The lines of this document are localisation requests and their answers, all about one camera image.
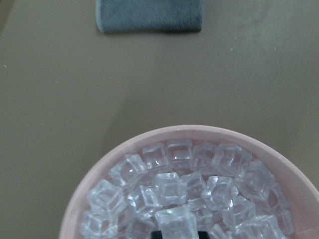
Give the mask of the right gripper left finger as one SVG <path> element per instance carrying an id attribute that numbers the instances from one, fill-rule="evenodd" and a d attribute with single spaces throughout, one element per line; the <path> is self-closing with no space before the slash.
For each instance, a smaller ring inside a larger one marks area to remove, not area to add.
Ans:
<path id="1" fill-rule="evenodd" d="M 161 231 L 151 232 L 151 239 L 161 239 Z"/>

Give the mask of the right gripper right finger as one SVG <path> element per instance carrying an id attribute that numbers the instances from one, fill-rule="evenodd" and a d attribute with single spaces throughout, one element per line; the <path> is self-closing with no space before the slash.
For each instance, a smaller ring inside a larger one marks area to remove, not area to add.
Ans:
<path id="1" fill-rule="evenodd" d="M 199 239 L 210 239 L 209 233 L 206 231 L 198 231 Z"/>

